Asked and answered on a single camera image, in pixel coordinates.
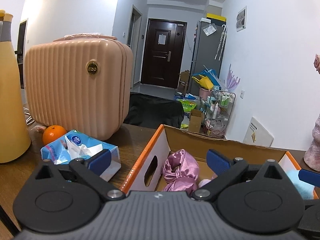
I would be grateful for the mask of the light blue plush toy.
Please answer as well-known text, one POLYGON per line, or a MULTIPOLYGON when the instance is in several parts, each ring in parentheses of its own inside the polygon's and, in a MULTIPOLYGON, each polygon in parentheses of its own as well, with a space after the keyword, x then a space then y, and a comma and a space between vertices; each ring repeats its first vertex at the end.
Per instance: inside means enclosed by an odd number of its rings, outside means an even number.
POLYGON ((315 187, 299 179, 299 170, 290 170, 286 174, 303 199, 313 199, 313 192, 315 187))

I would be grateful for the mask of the lilac towel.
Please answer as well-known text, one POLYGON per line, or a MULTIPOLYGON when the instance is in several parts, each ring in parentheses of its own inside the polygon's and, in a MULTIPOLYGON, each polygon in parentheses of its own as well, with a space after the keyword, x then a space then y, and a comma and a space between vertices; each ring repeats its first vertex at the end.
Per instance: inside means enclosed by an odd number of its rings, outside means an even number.
POLYGON ((214 175, 212 176, 212 178, 210 178, 210 179, 203 179, 203 180, 201 180, 201 181, 198 183, 198 188, 201 188, 201 187, 203 187, 204 185, 210 183, 210 182, 211 182, 213 179, 215 179, 216 177, 217 177, 217 175, 214 174, 214 175))

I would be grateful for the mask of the pink satin pouch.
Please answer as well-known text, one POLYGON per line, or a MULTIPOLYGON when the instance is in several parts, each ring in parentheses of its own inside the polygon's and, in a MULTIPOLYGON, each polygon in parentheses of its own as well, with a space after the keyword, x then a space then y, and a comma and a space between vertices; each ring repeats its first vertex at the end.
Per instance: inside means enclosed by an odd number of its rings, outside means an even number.
POLYGON ((194 157, 181 149, 170 154, 162 167, 162 175, 167 183, 163 191, 185 191, 191 194, 197 190, 200 167, 194 157))

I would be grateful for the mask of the pink textured vase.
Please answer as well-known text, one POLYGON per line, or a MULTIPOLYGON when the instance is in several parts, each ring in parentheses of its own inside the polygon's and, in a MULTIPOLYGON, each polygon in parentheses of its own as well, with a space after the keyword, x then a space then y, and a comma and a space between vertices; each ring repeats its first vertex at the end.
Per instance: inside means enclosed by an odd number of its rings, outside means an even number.
POLYGON ((313 140, 310 147, 305 152, 303 160, 311 169, 320 171, 320 116, 315 122, 315 126, 312 130, 313 140))

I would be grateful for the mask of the blue tissue packet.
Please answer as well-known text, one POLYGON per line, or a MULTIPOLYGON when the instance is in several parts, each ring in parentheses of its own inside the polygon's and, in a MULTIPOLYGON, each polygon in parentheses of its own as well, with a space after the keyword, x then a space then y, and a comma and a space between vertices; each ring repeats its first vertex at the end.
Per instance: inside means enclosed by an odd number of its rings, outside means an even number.
POLYGON ((112 160, 120 163, 117 146, 89 137, 74 129, 41 148, 41 157, 50 159, 55 165, 67 165, 76 158, 89 159, 103 149, 109 150, 112 160))

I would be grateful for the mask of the red orange cardboard box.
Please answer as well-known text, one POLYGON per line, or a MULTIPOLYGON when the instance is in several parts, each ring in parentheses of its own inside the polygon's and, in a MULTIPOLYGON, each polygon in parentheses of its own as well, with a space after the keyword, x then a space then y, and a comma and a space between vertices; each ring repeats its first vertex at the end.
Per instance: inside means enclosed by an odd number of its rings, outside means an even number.
POLYGON ((292 150, 278 150, 263 146, 243 144, 238 141, 214 139, 204 135, 160 125, 120 187, 130 191, 162 191, 167 186, 162 167, 169 154, 186 150, 197 161, 200 171, 198 181, 210 179, 214 172, 209 168, 206 156, 210 149, 228 159, 244 158, 249 164, 263 164, 267 159, 276 160, 285 172, 300 170, 304 164, 304 152, 293 155, 292 150))

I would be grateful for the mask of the orange fruit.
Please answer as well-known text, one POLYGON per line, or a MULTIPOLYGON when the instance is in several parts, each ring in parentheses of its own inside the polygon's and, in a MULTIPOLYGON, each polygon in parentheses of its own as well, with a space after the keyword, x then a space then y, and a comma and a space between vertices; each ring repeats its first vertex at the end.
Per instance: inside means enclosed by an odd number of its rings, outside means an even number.
POLYGON ((67 133, 67 130, 60 126, 60 125, 53 125, 47 127, 42 135, 42 142, 44 146, 48 145, 51 142, 54 142, 55 140, 59 139, 63 135, 67 133))

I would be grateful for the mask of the small cardboard box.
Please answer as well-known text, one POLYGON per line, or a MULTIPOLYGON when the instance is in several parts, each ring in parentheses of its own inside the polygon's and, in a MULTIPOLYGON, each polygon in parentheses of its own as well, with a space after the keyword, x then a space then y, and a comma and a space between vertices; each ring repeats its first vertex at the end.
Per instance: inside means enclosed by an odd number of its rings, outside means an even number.
POLYGON ((189 116, 188 131, 199 133, 204 120, 204 114, 201 110, 193 109, 189 116))

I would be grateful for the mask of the yellow thermos jug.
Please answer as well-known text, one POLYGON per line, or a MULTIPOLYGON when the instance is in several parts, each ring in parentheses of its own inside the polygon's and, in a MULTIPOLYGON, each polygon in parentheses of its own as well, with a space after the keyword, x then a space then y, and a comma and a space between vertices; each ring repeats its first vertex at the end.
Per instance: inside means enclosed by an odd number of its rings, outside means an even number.
POLYGON ((0 162, 2 164, 19 158, 31 145, 23 111, 20 74, 11 42, 12 18, 11 14, 1 10, 0 162))

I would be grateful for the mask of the black chair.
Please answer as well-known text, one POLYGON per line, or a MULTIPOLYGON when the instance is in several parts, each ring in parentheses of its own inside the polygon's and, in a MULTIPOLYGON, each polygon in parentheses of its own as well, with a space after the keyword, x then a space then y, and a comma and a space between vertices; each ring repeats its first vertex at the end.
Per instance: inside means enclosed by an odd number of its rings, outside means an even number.
POLYGON ((183 119, 184 109, 179 101, 131 92, 124 123, 153 129, 160 125, 180 128, 183 119))

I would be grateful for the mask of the purple feather decoration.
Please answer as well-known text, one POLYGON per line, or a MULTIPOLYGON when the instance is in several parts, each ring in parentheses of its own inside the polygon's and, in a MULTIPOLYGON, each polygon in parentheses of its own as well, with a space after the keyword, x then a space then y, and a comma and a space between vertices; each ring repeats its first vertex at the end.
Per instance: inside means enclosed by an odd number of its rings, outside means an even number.
POLYGON ((229 65, 228 74, 225 80, 225 89, 228 92, 234 92, 234 90, 238 87, 240 83, 240 78, 235 76, 233 71, 231 70, 231 64, 229 65))

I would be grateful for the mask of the pink ribbed suitcase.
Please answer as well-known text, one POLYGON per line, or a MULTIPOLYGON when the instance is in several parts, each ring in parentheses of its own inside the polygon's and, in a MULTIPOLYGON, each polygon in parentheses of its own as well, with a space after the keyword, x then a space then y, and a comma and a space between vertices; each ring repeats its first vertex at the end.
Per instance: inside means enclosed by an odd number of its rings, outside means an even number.
POLYGON ((79 34, 25 54, 29 112, 42 125, 107 140, 129 111, 133 53, 115 37, 79 34))

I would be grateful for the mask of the grey refrigerator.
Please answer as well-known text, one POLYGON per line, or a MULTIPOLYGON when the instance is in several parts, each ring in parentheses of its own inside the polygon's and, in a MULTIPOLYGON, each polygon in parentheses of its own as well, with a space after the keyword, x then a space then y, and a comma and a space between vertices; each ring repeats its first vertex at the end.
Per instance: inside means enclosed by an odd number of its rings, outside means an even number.
POLYGON ((206 70, 212 69, 216 77, 220 76, 221 64, 223 56, 217 52, 220 44, 221 34, 226 27, 224 21, 210 19, 207 21, 199 21, 195 35, 193 58, 191 61, 190 75, 199 78, 206 70))

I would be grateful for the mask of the dark brown door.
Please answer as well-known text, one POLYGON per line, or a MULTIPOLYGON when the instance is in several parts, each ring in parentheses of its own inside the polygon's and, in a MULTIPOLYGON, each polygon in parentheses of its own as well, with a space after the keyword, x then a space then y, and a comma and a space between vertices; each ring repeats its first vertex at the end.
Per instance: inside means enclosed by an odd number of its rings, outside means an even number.
POLYGON ((185 22, 148 20, 140 83, 178 87, 186 31, 185 22))

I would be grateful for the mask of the wall picture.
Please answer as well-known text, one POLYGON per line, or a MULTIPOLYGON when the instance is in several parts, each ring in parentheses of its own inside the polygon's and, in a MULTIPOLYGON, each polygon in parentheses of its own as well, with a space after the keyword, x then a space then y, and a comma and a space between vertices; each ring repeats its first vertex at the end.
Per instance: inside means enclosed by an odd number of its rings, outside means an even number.
POLYGON ((236 31, 239 32, 246 28, 247 7, 241 9, 236 16, 236 31))

